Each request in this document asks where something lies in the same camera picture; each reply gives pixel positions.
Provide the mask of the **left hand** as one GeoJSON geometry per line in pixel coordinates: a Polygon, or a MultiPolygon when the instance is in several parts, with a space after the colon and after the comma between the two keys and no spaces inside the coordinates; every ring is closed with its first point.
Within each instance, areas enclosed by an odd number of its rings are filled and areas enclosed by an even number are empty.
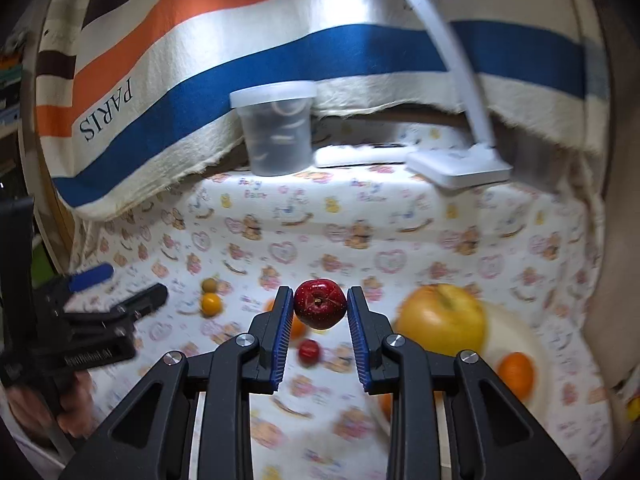
{"type": "MultiPolygon", "coordinates": [[[[6,390],[10,410],[20,426],[32,436],[44,438],[52,416],[35,391],[23,386],[6,390]]],[[[87,437],[92,431],[92,380],[88,372],[75,374],[73,388],[61,399],[63,413],[58,426],[72,437],[87,437]]]]}

